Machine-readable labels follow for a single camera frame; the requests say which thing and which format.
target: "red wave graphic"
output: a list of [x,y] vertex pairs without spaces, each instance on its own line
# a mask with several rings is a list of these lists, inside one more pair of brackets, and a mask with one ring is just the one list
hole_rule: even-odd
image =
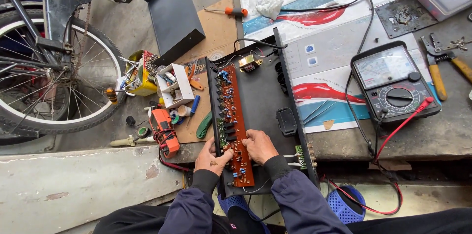
[[305,26],[321,25],[338,19],[344,14],[345,7],[334,10],[320,10],[301,15],[281,15],[276,19],[283,19],[302,23]]
[[[295,100],[311,99],[311,98],[333,98],[339,100],[346,100],[344,92],[337,91],[326,83],[303,83],[292,87]],[[365,103],[365,100],[347,95],[350,102]]]

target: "orange digital multimeter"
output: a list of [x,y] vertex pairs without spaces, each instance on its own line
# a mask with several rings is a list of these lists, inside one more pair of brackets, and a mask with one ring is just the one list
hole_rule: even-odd
[[159,143],[161,151],[166,158],[175,156],[180,149],[176,131],[170,127],[169,113],[164,109],[151,111],[149,123],[154,131],[154,139]]

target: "jacket sleeve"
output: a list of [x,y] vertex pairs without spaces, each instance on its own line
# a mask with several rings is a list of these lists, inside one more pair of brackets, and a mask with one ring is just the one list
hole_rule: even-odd
[[181,190],[170,205],[160,234],[210,234],[215,203],[211,198],[218,175],[209,170],[197,170],[193,184]]
[[269,159],[264,169],[273,182],[272,193],[288,233],[352,234],[320,190],[301,171],[291,169],[283,156]]

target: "green-handled tool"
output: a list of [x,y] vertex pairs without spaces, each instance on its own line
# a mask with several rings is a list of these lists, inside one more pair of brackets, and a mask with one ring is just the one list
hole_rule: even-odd
[[206,132],[208,131],[209,126],[211,125],[212,114],[211,111],[205,116],[205,118],[200,122],[197,128],[197,138],[202,139],[205,137]]

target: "black pants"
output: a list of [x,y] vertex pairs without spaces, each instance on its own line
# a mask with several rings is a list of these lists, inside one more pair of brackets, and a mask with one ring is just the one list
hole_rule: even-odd
[[[164,224],[168,207],[131,206],[100,220],[94,234],[156,234]],[[347,224],[353,234],[465,234],[472,233],[472,208],[402,218],[375,219]],[[228,218],[213,214],[212,234],[262,234],[263,227],[247,211],[231,207]]]

